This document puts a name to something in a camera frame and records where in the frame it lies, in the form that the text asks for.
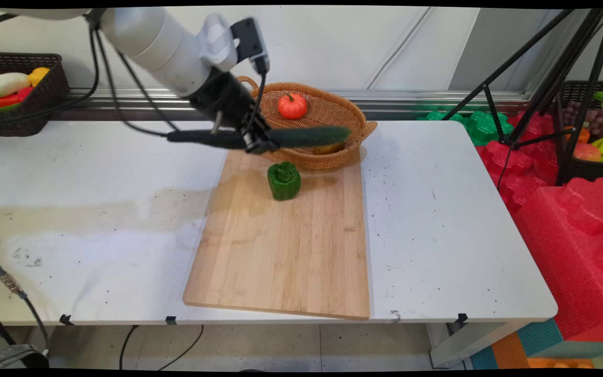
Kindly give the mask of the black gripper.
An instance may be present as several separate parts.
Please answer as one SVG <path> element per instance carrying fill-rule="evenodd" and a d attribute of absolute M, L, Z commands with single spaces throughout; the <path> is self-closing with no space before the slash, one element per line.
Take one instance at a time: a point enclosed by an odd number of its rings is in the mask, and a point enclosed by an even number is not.
<path fill-rule="evenodd" d="M 281 147 L 266 133 L 271 126 L 261 108 L 254 107 L 251 91 L 230 72 L 211 70 L 199 89 L 189 95 L 189 102 L 211 121 L 217 121 L 221 114 L 220 128 L 247 131 L 242 135 L 246 153 L 261 155 Z"/>

